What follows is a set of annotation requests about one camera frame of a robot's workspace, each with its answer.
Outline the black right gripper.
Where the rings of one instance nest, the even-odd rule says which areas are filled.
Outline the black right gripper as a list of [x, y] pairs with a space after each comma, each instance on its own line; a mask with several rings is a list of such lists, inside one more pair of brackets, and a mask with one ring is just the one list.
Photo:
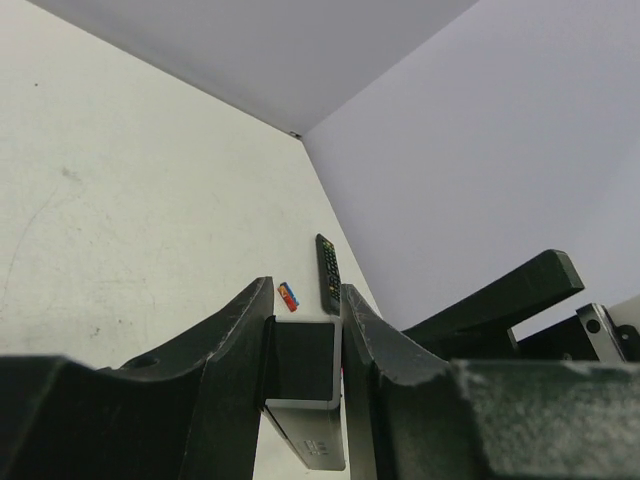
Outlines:
[[[584, 289], [568, 254], [548, 249], [403, 334], [419, 345], [476, 343]], [[614, 316], [612, 308], [590, 303], [573, 316], [516, 340], [508, 359], [638, 363], [639, 319], [623, 320]]]

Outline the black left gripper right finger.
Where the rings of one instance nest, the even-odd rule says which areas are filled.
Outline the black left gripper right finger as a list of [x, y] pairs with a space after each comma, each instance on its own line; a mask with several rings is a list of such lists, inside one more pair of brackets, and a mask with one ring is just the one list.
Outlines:
[[344, 398], [354, 479], [635, 479], [639, 368], [444, 361], [344, 285]]

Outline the white remote control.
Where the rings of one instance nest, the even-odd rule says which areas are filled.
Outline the white remote control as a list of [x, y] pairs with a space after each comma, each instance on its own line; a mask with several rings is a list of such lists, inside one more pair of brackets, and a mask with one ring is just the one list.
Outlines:
[[309, 470], [342, 471], [342, 322], [337, 317], [265, 324], [262, 411]]

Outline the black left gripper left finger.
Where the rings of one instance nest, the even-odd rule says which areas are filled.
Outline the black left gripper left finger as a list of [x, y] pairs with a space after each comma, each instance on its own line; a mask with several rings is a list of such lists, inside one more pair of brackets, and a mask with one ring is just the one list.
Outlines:
[[117, 369], [1, 360], [5, 479], [249, 479], [273, 282]]

